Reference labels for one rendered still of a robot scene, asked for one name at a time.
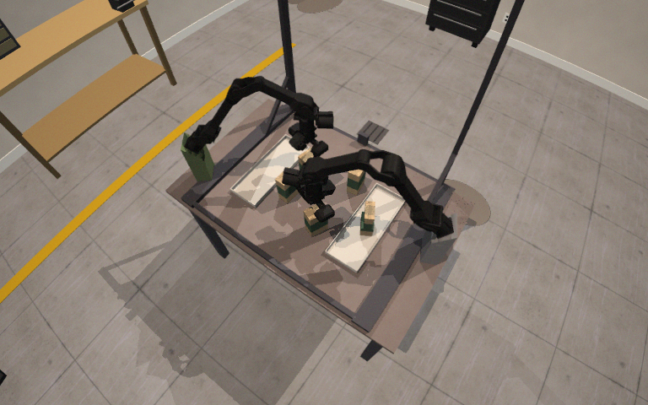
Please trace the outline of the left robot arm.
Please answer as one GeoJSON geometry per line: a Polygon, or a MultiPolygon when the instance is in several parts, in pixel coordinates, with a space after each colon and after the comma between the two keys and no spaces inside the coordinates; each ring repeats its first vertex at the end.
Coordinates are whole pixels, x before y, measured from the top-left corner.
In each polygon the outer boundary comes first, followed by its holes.
{"type": "Polygon", "coordinates": [[[451,218],[448,219],[443,213],[443,206],[424,201],[408,179],[402,157],[385,150],[361,149],[359,152],[330,159],[312,157],[303,164],[301,170],[285,167],[282,183],[296,187],[305,185],[305,189],[312,194],[316,194],[324,188],[325,191],[321,195],[322,200],[325,196],[332,195],[336,189],[328,176],[351,170],[363,170],[374,180],[394,186],[411,208],[410,219],[420,228],[432,231],[438,239],[454,233],[451,218]],[[381,172],[369,164],[371,159],[383,159],[381,172]],[[300,184],[297,184],[296,181],[300,184]]]}

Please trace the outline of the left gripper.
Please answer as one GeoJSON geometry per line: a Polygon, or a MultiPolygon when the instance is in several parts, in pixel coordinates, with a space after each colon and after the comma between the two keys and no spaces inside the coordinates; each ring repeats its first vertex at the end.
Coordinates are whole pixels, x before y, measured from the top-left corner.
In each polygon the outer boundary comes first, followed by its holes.
{"type": "Polygon", "coordinates": [[[308,204],[317,205],[319,209],[315,211],[314,215],[316,216],[316,218],[320,223],[334,217],[335,211],[332,209],[331,205],[330,204],[325,205],[324,202],[321,200],[321,195],[325,191],[324,188],[322,188],[321,191],[316,194],[309,193],[305,189],[305,185],[300,185],[300,187],[295,187],[295,188],[298,190],[299,194],[306,200],[308,204]]]}

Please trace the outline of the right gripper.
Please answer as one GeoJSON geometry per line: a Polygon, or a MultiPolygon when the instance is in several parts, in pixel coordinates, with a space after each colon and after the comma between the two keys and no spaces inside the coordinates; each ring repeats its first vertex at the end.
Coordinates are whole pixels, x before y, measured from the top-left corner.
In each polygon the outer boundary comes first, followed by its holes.
{"type": "MultiPolygon", "coordinates": [[[[298,127],[299,127],[299,123],[297,122],[289,128],[289,134],[292,137],[297,133],[298,127]]],[[[302,134],[305,134],[309,138],[310,143],[314,145],[311,148],[311,152],[313,153],[314,157],[319,157],[328,150],[328,145],[325,142],[323,141],[318,142],[317,140],[315,140],[315,138],[317,137],[317,134],[315,134],[315,130],[316,130],[315,126],[310,131],[303,131],[300,128],[298,130],[300,130],[302,134]]]]}

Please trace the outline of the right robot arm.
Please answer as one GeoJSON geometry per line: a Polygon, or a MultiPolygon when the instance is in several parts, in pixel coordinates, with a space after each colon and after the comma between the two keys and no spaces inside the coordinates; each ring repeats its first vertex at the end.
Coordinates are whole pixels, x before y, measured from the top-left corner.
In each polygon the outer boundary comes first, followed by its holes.
{"type": "MultiPolygon", "coordinates": [[[[219,125],[229,113],[232,106],[237,104],[242,98],[258,91],[288,104],[295,111],[294,120],[300,122],[301,130],[312,130],[314,128],[314,121],[317,122],[317,128],[333,129],[333,111],[319,111],[318,105],[310,95],[292,92],[265,79],[263,76],[236,78],[228,90],[225,98],[226,101],[219,108],[219,111],[216,112],[216,116],[214,115],[213,119],[206,125],[198,125],[196,131],[193,132],[194,134],[192,133],[193,136],[188,137],[185,148],[198,154],[204,147],[203,145],[214,143],[221,130],[219,125]]],[[[307,147],[306,144],[309,142],[309,138],[298,129],[297,133],[289,140],[289,144],[297,151],[304,151],[307,147]]]]}

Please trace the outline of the tan rectangular block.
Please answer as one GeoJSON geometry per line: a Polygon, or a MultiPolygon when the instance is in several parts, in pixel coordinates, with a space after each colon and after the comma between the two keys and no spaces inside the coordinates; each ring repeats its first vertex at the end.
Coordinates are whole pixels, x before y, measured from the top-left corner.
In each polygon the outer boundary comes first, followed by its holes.
{"type": "Polygon", "coordinates": [[[314,215],[317,209],[319,208],[315,204],[314,206],[304,210],[305,228],[312,237],[328,229],[328,220],[320,223],[314,215]]]}
{"type": "Polygon", "coordinates": [[[283,172],[275,179],[276,186],[278,189],[278,196],[280,199],[289,203],[299,192],[295,186],[289,186],[282,184],[283,172]]]}
{"type": "Polygon", "coordinates": [[[311,152],[311,148],[307,149],[303,154],[298,156],[299,160],[299,168],[301,170],[302,165],[307,161],[308,158],[314,157],[313,153],[311,152]]]}
{"type": "Polygon", "coordinates": [[[347,192],[358,195],[365,183],[365,173],[363,170],[351,170],[348,172],[347,192]]]}
{"type": "Polygon", "coordinates": [[[360,219],[359,235],[373,235],[375,221],[375,202],[365,201],[364,212],[360,219]],[[372,226],[373,225],[373,226],[372,226]]]}

